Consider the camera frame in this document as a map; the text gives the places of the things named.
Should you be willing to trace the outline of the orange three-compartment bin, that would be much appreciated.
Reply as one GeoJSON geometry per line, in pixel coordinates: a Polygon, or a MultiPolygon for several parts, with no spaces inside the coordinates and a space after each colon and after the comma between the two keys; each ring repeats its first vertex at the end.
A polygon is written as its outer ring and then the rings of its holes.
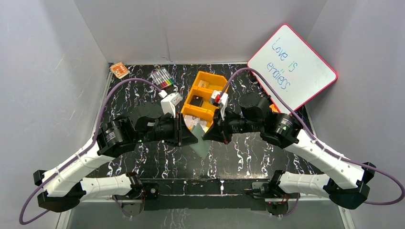
{"type": "Polygon", "coordinates": [[[181,109],[189,129],[200,124],[207,131],[213,122],[216,106],[210,103],[214,91],[222,91],[227,79],[222,75],[199,71],[181,109]]]}

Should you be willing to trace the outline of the mint green card holder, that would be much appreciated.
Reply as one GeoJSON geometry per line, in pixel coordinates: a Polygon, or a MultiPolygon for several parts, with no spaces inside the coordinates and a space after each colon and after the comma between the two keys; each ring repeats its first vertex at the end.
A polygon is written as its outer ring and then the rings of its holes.
{"type": "Polygon", "coordinates": [[[191,133],[197,138],[198,142],[191,144],[190,148],[202,159],[204,160],[210,151],[212,142],[208,140],[203,140],[205,131],[200,124],[196,124],[192,127],[191,133]]]}

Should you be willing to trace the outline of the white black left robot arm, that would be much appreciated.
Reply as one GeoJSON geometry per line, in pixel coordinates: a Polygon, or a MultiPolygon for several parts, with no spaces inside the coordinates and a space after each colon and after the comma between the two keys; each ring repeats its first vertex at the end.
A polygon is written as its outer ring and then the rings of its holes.
{"type": "Polygon", "coordinates": [[[35,184],[43,188],[37,196],[39,207],[64,212],[89,198],[139,198],[143,185],[135,172],[104,178],[90,178],[89,174],[133,151],[137,144],[158,141],[178,147],[196,144],[198,138],[188,129],[180,113],[165,113],[160,105],[151,102],[134,107],[128,115],[101,126],[96,139],[86,149],[79,150],[55,171],[34,173],[35,184]]]}

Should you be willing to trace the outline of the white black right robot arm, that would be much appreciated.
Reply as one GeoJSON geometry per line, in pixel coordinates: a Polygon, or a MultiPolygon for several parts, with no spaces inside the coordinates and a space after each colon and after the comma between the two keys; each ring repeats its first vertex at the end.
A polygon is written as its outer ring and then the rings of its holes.
{"type": "Polygon", "coordinates": [[[268,98],[256,93],[241,96],[240,114],[227,108],[227,94],[220,91],[212,93],[210,103],[216,110],[204,140],[228,144],[233,134],[258,132],[265,142],[300,156],[321,171],[319,175],[308,175],[278,170],[268,183],[253,185],[246,194],[255,198],[310,194],[328,198],[347,209],[356,209],[367,200],[370,192],[367,184],[374,176],[368,164],[351,165],[344,156],[328,154],[295,117],[274,112],[268,98]]]}

